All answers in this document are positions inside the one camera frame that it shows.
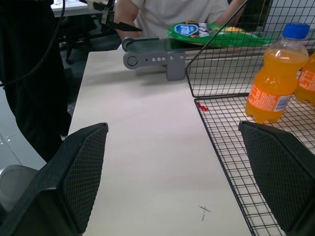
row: green chip bag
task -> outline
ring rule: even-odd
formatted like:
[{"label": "green chip bag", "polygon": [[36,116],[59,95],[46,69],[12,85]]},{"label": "green chip bag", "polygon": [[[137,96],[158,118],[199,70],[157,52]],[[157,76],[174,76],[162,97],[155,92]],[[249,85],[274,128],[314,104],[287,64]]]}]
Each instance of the green chip bag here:
[{"label": "green chip bag", "polygon": [[[168,35],[186,43],[205,45],[221,28],[221,26],[185,21],[172,25]],[[263,39],[243,29],[226,26],[210,42],[213,47],[257,47],[269,44],[269,39]]]}]

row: red object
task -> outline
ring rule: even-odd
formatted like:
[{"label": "red object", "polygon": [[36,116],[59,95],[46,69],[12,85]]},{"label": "red object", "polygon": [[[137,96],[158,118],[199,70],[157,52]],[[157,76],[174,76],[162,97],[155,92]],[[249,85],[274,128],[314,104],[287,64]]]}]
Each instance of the red object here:
[{"label": "red object", "polygon": [[202,106],[199,102],[197,102],[197,106],[198,106],[199,109],[203,110],[204,112],[209,111],[209,109],[207,107]]}]

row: floor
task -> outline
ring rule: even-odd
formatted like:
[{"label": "floor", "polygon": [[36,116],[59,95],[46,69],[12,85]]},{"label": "floor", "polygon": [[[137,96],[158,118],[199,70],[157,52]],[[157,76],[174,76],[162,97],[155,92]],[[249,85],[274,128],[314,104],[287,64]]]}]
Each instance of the floor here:
[{"label": "floor", "polygon": [[[117,35],[92,40],[92,47],[81,47],[72,51],[72,65],[64,61],[65,51],[61,52],[65,68],[71,68],[74,79],[71,81],[71,104],[68,112],[72,115],[76,97],[82,81],[89,52],[115,50],[120,45]],[[0,170],[9,165],[23,165],[39,170],[45,165],[43,159],[30,146],[19,131],[15,118],[8,106],[4,90],[0,88]]]}]

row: plastic bottle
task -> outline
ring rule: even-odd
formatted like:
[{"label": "plastic bottle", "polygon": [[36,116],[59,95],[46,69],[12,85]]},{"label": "plastic bottle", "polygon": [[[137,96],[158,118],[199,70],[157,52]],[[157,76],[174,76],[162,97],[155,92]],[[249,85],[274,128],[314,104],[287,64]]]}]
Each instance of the plastic bottle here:
[{"label": "plastic bottle", "polygon": [[315,53],[302,69],[295,91],[296,99],[300,102],[305,100],[315,105]]},{"label": "plastic bottle", "polygon": [[289,23],[283,39],[264,53],[264,66],[256,74],[245,112],[257,123],[277,122],[297,87],[297,73],[307,63],[309,54],[302,44],[310,26]]}]

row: metal grid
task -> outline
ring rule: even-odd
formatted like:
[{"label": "metal grid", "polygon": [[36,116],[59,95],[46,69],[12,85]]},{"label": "metal grid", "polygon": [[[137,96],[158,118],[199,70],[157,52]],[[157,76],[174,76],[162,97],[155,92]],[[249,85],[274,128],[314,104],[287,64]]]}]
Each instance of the metal grid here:
[{"label": "metal grid", "polygon": [[[248,0],[235,16],[229,25],[237,22],[237,27],[271,39],[271,43],[280,41],[286,23],[310,24],[311,31],[304,45],[309,51],[315,49],[314,0]],[[209,49],[208,45],[215,41],[214,37],[187,66],[193,96],[249,92],[256,73],[263,66],[263,53],[269,45]]]},{"label": "metal grid", "polygon": [[[247,97],[196,99],[201,118],[231,184],[253,236],[284,236],[252,174],[240,121],[254,121],[245,114]],[[267,123],[294,134],[315,154],[315,107],[292,97],[277,123]]]}]

